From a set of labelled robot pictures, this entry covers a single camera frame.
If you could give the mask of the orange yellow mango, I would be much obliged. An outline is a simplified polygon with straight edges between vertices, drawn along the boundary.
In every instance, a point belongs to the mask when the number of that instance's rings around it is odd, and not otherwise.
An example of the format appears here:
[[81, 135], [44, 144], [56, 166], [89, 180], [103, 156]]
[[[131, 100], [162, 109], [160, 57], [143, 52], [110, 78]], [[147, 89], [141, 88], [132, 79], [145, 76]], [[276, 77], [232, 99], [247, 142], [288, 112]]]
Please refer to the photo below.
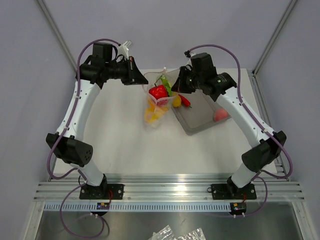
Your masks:
[[166, 106], [159, 107], [159, 106], [155, 105], [154, 102], [151, 101], [150, 99], [148, 99], [147, 102], [148, 102], [148, 106], [149, 106], [148, 109], [150, 111], [160, 112], [162, 114], [162, 116], [169, 111], [168, 107], [166, 107]]

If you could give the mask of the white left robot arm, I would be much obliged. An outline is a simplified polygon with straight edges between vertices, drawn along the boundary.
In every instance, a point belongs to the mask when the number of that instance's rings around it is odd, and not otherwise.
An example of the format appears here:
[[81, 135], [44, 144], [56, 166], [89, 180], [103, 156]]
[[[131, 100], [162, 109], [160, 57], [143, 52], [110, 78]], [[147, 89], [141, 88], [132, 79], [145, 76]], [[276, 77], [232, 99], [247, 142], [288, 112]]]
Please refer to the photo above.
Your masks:
[[92, 54], [76, 64], [76, 82], [66, 114], [55, 133], [49, 133], [46, 142], [50, 147], [47, 161], [52, 155], [78, 171], [90, 193], [97, 199], [108, 194], [105, 175], [92, 160], [93, 147], [83, 141], [91, 108], [108, 80], [120, 80], [123, 85], [147, 85], [149, 82], [138, 69], [135, 59], [129, 55], [131, 41], [120, 44], [111, 39], [98, 39], [87, 46]]

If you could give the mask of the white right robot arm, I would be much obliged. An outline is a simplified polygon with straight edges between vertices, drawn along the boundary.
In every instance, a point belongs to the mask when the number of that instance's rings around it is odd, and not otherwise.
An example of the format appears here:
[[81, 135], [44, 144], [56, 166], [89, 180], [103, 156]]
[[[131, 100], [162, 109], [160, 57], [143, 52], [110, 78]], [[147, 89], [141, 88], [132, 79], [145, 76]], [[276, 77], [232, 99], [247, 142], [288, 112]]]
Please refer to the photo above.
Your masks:
[[246, 104], [239, 92], [239, 85], [226, 72], [217, 73], [208, 53], [193, 54], [188, 64], [181, 66], [173, 92], [192, 94], [197, 90], [209, 96], [231, 116], [245, 135], [250, 150], [241, 156], [242, 164], [227, 181], [227, 193], [239, 198], [248, 185], [266, 165], [276, 159], [283, 150], [287, 136], [272, 127]]

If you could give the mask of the clear zip top bag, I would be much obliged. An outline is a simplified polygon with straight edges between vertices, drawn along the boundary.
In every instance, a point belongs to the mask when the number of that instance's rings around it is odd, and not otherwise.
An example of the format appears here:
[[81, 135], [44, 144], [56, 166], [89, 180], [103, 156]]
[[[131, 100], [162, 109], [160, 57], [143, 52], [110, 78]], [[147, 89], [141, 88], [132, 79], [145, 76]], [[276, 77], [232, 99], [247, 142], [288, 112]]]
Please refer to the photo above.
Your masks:
[[[157, 128], [165, 119], [173, 106], [173, 101], [178, 93], [171, 91], [178, 78], [178, 69], [148, 70], [143, 76], [148, 80], [142, 89], [145, 93], [144, 125], [148, 129]], [[151, 92], [165, 89], [167, 96], [156, 98]]]

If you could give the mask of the red bell pepper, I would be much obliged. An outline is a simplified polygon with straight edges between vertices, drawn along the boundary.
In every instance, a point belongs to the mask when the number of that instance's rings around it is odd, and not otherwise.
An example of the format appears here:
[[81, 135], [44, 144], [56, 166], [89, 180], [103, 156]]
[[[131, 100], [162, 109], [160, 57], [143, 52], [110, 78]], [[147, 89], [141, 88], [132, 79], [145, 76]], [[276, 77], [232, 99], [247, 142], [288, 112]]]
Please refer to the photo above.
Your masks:
[[152, 95], [156, 100], [161, 99], [161, 98], [166, 98], [169, 96], [166, 87], [162, 84], [155, 86], [155, 87], [152, 87], [148, 91], [148, 93], [150, 95]]

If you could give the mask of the green celery bunch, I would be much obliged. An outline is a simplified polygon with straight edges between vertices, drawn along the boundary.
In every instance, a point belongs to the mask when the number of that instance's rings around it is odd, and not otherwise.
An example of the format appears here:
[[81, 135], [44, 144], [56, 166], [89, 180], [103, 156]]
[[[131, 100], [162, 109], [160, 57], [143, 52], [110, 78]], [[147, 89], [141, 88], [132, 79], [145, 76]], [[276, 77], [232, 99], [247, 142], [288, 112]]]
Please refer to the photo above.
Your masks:
[[163, 85], [167, 91], [167, 94], [169, 97], [172, 96], [172, 91], [171, 91], [171, 85], [169, 83], [169, 81], [167, 80], [167, 77], [162, 74], [155, 82], [154, 84], [155, 86], [159, 86], [159, 85]]

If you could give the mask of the yellow bell pepper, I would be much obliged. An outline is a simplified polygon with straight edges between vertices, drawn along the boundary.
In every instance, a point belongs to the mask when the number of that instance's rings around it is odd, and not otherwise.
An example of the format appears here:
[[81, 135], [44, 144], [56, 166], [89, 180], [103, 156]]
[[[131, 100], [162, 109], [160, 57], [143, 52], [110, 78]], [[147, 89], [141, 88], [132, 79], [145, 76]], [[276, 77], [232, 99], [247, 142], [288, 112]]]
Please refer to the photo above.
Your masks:
[[144, 112], [144, 121], [148, 124], [155, 123], [161, 117], [162, 117], [162, 114], [160, 112], [154, 112], [149, 109], [146, 109]]

